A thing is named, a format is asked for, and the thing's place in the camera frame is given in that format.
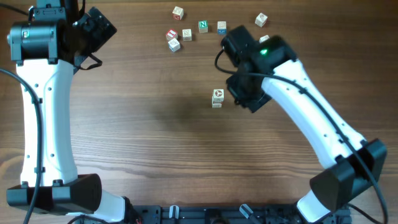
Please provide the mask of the green Z block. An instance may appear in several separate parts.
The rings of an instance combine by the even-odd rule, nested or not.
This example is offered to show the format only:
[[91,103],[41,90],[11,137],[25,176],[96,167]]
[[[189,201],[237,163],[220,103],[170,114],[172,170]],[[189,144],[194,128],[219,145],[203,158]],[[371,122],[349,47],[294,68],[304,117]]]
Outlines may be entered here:
[[259,39],[259,43],[261,44],[261,43],[265,42],[266,40],[268,40],[269,38],[270,38],[270,37],[269,37],[268,35],[262,36],[262,37]]

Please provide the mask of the white mushroom picture block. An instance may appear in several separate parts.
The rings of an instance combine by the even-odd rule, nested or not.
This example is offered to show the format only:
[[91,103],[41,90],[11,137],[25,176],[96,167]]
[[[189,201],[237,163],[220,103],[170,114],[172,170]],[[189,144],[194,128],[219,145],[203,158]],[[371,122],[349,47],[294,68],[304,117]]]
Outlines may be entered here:
[[217,102],[214,100],[214,98],[212,98],[211,100],[212,100],[212,103],[211,103],[212,108],[221,108],[222,107],[223,102]]

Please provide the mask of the green N block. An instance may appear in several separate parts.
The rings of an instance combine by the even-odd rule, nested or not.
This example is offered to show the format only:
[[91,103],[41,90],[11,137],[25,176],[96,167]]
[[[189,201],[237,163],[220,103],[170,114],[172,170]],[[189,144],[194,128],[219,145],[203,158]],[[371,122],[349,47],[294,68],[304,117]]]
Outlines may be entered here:
[[208,32],[208,21],[207,20],[199,21],[198,22],[198,30],[199,30],[199,33],[201,33],[201,34],[207,33]]

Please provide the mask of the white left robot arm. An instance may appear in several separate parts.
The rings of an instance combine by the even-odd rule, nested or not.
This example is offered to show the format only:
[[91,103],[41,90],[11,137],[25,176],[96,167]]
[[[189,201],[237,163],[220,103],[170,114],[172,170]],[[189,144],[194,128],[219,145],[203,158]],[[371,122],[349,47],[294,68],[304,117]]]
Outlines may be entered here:
[[13,24],[7,41],[21,84],[24,163],[20,183],[6,192],[8,205],[33,213],[69,215],[74,222],[139,223],[126,197],[102,187],[97,174],[79,174],[70,136],[70,88],[82,63],[95,57],[115,26],[84,1],[37,0],[27,20]]

